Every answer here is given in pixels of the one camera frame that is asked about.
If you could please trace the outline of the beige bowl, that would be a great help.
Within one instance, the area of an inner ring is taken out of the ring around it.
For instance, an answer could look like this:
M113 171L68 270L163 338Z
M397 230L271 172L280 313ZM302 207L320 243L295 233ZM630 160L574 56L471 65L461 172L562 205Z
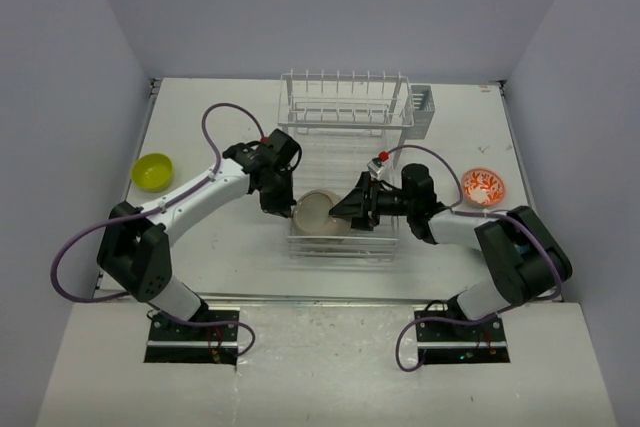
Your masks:
M329 214L339 201L337 194L325 189L305 193L293 210L293 232L313 244L342 242L351 230L351 223Z

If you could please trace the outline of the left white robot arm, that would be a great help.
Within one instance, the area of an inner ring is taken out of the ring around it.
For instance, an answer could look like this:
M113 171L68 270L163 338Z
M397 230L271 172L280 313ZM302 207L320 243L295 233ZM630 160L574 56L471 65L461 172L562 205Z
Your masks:
M208 304L173 273L171 248L214 211L254 192L261 210L289 218L296 201L293 171L302 147L280 129L216 154L212 167L167 196L140 207L114 207L97 254L101 269L127 294L165 315L187 340L201 337Z

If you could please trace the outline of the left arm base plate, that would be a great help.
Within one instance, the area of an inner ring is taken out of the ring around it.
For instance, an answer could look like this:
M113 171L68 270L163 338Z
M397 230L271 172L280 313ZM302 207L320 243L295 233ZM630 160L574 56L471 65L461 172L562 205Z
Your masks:
M176 324L159 313L149 313L144 362L236 366L239 317L238 309L210 310L202 322L221 325L193 328Z

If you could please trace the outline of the white orange patterned bowl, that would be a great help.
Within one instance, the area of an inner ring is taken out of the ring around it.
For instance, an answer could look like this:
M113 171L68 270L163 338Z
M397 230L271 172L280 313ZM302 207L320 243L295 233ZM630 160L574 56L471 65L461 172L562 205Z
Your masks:
M461 178L464 199L479 207L495 207L506 197L506 184L494 171L474 168Z

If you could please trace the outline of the yellow bowl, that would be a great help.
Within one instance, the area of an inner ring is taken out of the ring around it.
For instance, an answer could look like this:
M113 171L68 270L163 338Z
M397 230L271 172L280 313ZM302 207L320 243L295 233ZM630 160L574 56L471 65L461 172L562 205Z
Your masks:
M130 179L142 191L163 191L173 181L173 163L165 154L146 154L135 161Z

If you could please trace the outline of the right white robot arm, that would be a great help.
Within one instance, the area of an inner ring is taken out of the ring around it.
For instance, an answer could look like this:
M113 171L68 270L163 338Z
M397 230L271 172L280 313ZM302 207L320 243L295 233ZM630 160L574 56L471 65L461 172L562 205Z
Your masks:
M456 339L467 340L482 321L520 307L543 294L561 294L573 274L567 255L534 210L519 206L505 213L456 211L438 200L427 166L401 170L401 185L376 179L370 171L329 211L355 230L371 231L383 216L403 217L414 237L430 245L457 245L481 254L489 278L446 301L446 324Z

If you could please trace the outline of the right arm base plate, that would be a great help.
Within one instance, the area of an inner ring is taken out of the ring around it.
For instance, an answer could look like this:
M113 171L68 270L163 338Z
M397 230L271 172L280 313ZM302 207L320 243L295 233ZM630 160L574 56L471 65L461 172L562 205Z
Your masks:
M423 365L509 363L500 318L474 326L420 322L415 326L418 360Z

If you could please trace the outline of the white wire dish rack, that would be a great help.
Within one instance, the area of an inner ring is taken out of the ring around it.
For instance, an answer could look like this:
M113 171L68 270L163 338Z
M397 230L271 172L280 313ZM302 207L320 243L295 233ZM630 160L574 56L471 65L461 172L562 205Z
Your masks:
M293 174L294 197L323 189L342 199L366 164L404 140L413 125L413 100L401 74L290 71L280 79L278 126L302 147ZM292 257L390 261L399 244L398 220L383 217L373 231L346 236L286 235Z

